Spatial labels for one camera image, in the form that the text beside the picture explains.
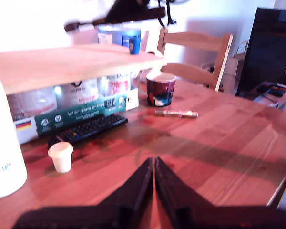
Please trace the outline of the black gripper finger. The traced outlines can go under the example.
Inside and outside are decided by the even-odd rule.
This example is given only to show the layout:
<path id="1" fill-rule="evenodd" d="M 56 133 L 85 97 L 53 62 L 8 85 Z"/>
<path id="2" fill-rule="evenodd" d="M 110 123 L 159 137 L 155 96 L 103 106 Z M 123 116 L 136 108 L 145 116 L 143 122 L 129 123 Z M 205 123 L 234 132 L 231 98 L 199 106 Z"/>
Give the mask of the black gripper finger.
<path id="1" fill-rule="evenodd" d="M 136 229 L 153 194 L 153 159 L 138 169 L 97 206 L 101 215 L 98 229 Z"/>
<path id="2" fill-rule="evenodd" d="M 214 205 L 186 185 L 160 158 L 155 158 L 155 184 L 160 201 L 175 229 L 211 229 L 208 210 Z"/>
<path id="3" fill-rule="evenodd" d="M 142 21 L 158 18 L 158 9 L 148 9 L 149 0 L 116 0 L 105 21 Z"/>

